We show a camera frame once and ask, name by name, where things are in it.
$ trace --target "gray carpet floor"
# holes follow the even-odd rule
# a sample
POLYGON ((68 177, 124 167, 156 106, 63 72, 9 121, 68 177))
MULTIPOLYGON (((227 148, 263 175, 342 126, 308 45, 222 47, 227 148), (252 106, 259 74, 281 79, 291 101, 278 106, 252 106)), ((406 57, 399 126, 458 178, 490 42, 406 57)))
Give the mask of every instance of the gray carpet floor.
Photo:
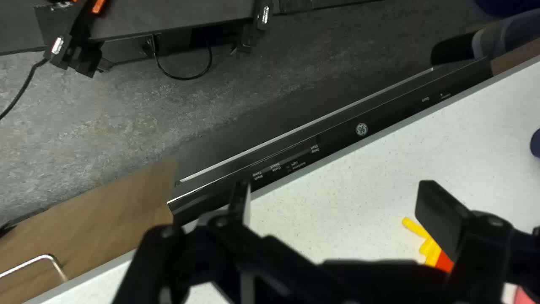
MULTIPOLYGON (((217 47, 215 67, 190 82, 165 77, 153 60, 92 79, 43 65, 0 121, 0 224, 171 155, 325 77, 347 80, 349 101, 381 89, 428 67, 435 42, 487 20, 472 0, 382 0, 276 16, 251 53, 217 47)), ((0 104, 38 57, 0 57, 0 104)), ((203 60, 200 50, 163 64, 188 72, 203 60)))

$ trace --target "white table surface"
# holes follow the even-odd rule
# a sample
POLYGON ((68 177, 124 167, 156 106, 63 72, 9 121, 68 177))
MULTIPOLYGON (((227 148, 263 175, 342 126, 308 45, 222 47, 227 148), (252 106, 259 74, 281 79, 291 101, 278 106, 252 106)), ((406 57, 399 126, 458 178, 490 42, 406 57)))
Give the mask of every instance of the white table surface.
MULTIPOLYGON (((421 178, 438 180, 468 207, 521 229, 540 224, 540 160, 527 150, 540 128, 540 62, 438 107, 264 190, 251 202, 249 226, 313 261, 414 258, 419 239, 399 221, 413 214, 421 178)), ((107 302, 124 268, 126 261, 47 304, 107 302)), ((198 286, 190 302, 222 302, 214 295, 198 286)))

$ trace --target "black cable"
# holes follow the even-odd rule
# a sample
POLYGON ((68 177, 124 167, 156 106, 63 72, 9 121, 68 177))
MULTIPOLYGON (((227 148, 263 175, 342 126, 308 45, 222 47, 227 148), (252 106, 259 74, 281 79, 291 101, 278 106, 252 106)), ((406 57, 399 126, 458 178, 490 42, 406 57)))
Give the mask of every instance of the black cable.
POLYGON ((166 77, 170 77, 170 79, 192 80, 192 79, 197 79, 197 77, 202 77, 203 74, 207 74, 207 72, 212 69, 212 65, 214 65, 214 52, 212 52, 212 47, 207 45, 207 64, 205 64, 205 67, 203 67, 200 72, 192 74, 192 75, 171 74, 171 72, 168 72, 168 70, 161 65, 161 62, 160 62, 156 36, 153 35, 151 40, 153 40, 153 57, 155 57, 155 64, 156 64, 156 67, 158 67, 166 77))
POLYGON ((28 84, 30 84, 30 80, 31 80, 31 77, 33 77, 33 74, 35 74, 35 69, 38 69, 38 67, 43 65, 45 62, 47 62, 47 58, 40 58, 40 60, 36 60, 36 62, 31 65, 26 79, 25 79, 23 84, 20 85, 18 92, 14 94, 14 97, 13 97, 13 99, 9 101, 9 104, 0 112, 0 119, 3 119, 3 118, 14 107, 14 104, 18 102, 18 99, 21 97, 21 94, 26 91, 26 87, 28 87, 28 84))

